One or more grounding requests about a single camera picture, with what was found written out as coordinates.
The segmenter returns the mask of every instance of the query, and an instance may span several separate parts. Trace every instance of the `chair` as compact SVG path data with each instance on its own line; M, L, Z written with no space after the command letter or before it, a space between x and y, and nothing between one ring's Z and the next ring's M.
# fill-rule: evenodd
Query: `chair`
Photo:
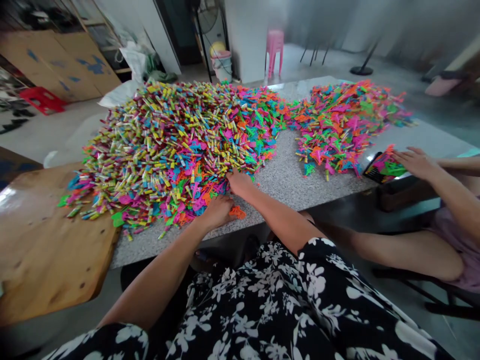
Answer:
M25 89L20 92L18 96L46 116L50 114L49 111L57 113L64 112L65 109L63 108L63 105L67 104L65 101L59 99L41 86Z
M420 229L411 231L390 231L381 232L381 235L401 235L418 231ZM480 294L463 290L459 287L449 285L435 277L423 275L417 272L402 270L397 268L373 268L371 270L373 276L377 279L393 279L407 285L410 289L415 290L420 295L431 300L424 303L425 309L432 314L440 314L451 316L455 318L463 318L480 321ZM425 291L421 287L411 283L410 281L430 282L437 285L439 288L446 291L447 302L437 299L435 296ZM457 305L457 299L462 300L469 306Z
M269 30L266 38L266 52L268 53L268 78L272 77L275 67L275 55L280 52L280 69L278 75L282 73L282 64L284 62L284 32L281 30Z

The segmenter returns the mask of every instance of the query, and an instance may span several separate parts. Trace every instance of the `metal pole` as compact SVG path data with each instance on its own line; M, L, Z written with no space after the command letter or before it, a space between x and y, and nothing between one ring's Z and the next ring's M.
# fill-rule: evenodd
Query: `metal pole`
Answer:
M202 29L200 28L200 19L199 19L199 12L197 9L193 9L195 12L196 24L198 26L198 36L200 36L201 48L203 49L203 57L205 58L205 65L206 65L206 72L208 73L208 78L210 82L212 82L212 75L210 75L210 68L209 68L209 58L207 57L207 51L205 50L205 43L204 43L204 36L202 34Z

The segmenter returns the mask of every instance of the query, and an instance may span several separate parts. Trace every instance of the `plastic bag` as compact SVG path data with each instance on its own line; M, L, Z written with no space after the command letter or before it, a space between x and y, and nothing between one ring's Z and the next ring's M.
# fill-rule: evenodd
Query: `plastic bag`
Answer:
M98 102L98 105L106 108L114 108L119 105L123 105L127 100L131 99L137 89L142 87L144 84L143 81L128 80L123 84L117 86L112 91L108 92L101 100Z
M120 52L131 69L131 79L143 82L144 74L147 72L148 53L142 46L128 41L126 47L121 47Z

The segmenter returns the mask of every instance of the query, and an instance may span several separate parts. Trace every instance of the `cardboard box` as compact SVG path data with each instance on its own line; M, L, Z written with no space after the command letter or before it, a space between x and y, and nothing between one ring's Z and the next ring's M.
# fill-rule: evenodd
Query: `cardboard box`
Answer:
M99 98L121 84L86 32L10 32L0 36L0 54L66 102Z

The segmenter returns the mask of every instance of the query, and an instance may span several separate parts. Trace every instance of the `black and white floral fabric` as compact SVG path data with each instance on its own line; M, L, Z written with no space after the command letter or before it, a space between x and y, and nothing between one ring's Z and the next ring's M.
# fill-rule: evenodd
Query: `black and white floral fabric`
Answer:
M268 242L238 269L198 274L187 294L168 359L452 359L325 238L298 259ZM46 359L149 360L153 342L135 325L112 324Z

